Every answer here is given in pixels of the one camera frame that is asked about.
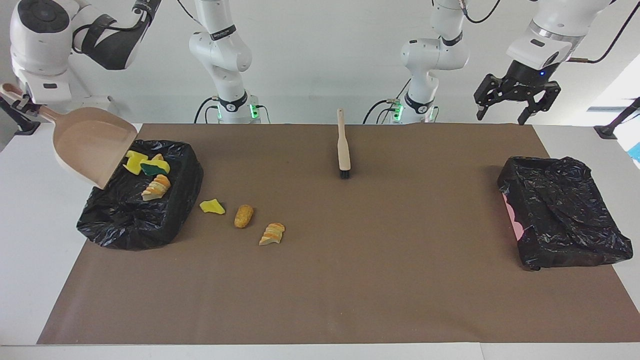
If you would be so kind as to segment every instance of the white table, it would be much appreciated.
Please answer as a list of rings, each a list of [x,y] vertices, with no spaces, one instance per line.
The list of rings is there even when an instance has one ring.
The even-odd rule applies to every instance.
[[[552,157],[591,167],[622,233],[640,239],[640,171],[618,143],[590,127],[535,129]],[[0,359],[640,359],[640,343],[35,346],[84,244],[76,222],[91,190],[56,163],[52,130],[0,152]],[[640,309],[640,259],[614,268]]]

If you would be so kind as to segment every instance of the black trash bag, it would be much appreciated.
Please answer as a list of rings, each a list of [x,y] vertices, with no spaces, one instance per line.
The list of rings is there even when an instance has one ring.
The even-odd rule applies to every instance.
[[[104,190],[93,188],[77,229],[90,241],[112,249],[160,247],[170,243],[187,220],[200,192],[202,166],[187,143],[136,140],[131,150],[149,158],[162,154],[171,167],[167,193],[161,199],[142,201],[140,194],[155,177],[144,172],[136,176],[119,166]]]
[[[597,266],[633,256],[582,162],[510,158],[498,187],[524,229],[518,240],[523,265]]]

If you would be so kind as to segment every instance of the blue object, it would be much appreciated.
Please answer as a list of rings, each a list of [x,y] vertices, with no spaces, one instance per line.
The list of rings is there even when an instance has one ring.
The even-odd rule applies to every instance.
[[[636,146],[632,147],[627,151],[627,154],[631,156],[634,160],[640,162],[640,143],[637,143]]]

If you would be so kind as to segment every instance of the beige dustpan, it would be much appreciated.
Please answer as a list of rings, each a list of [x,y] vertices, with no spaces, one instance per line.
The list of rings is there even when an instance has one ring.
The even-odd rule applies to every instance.
[[[3,84],[1,92],[9,103],[22,99],[22,91],[13,84]],[[60,165],[99,188],[107,185],[138,134],[124,119],[98,108],[59,114],[41,106],[39,115],[56,125],[53,147]]]

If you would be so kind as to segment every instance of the yellow object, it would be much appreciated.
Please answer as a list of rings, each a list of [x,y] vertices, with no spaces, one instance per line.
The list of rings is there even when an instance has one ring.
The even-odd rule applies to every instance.
[[[236,218],[234,219],[234,226],[238,229],[244,229],[249,225],[251,217],[253,216],[253,208],[250,205],[242,205],[238,208]]]
[[[144,164],[144,165],[152,165],[155,167],[158,167],[162,170],[164,170],[164,172],[166,172],[166,174],[169,174],[169,171],[171,171],[171,168],[169,167],[169,163],[166,162],[162,155],[158,154],[156,156],[154,156],[151,160],[143,160],[140,162],[140,164]]]
[[[269,245],[270,243],[280,243],[282,240],[282,233],[284,233],[284,225],[279,222],[274,222],[267,226],[267,229],[262,234],[262,238],[258,245]]]
[[[226,213],[225,208],[222,207],[217,199],[201,202],[200,209],[205,213],[215,213],[220,215]]]
[[[171,186],[171,182],[164,175],[158,175],[156,178],[147,186],[145,191],[142,192],[142,200],[149,201],[154,199],[160,199],[162,196],[169,191],[169,187]]]
[[[134,175],[140,175],[140,172],[142,171],[140,163],[142,161],[149,160],[149,157],[147,155],[140,154],[139,152],[133,150],[127,151],[125,157],[129,159],[127,160],[127,163],[122,166],[124,166],[125,169],[127,169]]]

